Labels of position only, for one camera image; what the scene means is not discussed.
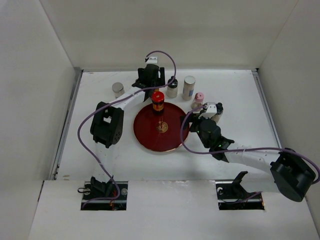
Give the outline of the silver lid jar blue label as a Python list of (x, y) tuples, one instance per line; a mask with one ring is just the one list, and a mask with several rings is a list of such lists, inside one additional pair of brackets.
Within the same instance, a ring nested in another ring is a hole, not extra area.
[(116, 99), (121, 97), (125, 93), (124, 86), (121, 82), (115, 82), (112, 85), (112, 91)]

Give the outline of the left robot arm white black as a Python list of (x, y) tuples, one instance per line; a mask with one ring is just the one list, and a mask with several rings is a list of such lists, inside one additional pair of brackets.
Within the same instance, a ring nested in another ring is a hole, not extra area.
[(140, 89), (160, 87), (166, 84), (165, 68), (155, 64), (147, 64), (145, 68), (137, 70), (138, 78), (131, 88), (120, 96), (112, 105), (96, 113), (93, 117), (90, 133), (95, 145), (94, 153), (101, 163), (95, 167), (90, 184), (100, 199), (108, 199), (112, 195), (112, 186), (108, 184), (113, 169), (114, 145), (117, 144), (123, 133), (124, 112), (149, 99), (154, 92), (148, 89), (135, 93)]

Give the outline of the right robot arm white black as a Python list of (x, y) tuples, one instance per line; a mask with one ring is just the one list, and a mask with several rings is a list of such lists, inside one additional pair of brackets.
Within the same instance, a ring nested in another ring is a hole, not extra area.
[(190, 132), (197, 133), (208, 154), (218, 161), (249, 166), (267, 173), (262, 185), (268, 191), (279, 191), (286, 198), (301, 202), (310, 186), (320, 180), (320, 173), (310, 168), (312, 162), (290, 148), (245, 147), (225, 138), (217, 123), (192, 114), (182, 124)]

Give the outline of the black cap brown spice bottle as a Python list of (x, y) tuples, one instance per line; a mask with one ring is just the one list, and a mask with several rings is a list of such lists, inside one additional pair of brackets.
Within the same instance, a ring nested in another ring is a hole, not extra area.
[(217, 113), (211, 119), (213, 121), (215, 121), (216, 123), (218, 123), (223, 115), (224, 108), (223, 108), (223, 104), (221, 102), (218, 102), (215, 106), (216, 106)]

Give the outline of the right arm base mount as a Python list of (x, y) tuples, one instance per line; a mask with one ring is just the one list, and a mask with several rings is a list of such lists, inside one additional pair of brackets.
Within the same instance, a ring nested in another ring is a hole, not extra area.
[(241, 171), (234, 179), (215, 182), (217, 204), (220, 211), (265, 210), (261, 192), (247, 192), (241, 182), (247, 171)]

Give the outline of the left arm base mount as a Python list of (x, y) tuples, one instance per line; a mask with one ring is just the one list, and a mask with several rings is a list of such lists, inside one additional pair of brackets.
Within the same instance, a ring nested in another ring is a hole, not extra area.
[(100, 182), (91, 177), (77, 192), (82, 194), (80, 209), (82, 211), (125, 211), (127, 209), (127, 181), (118, 181), (117, 186), (109, 180)]

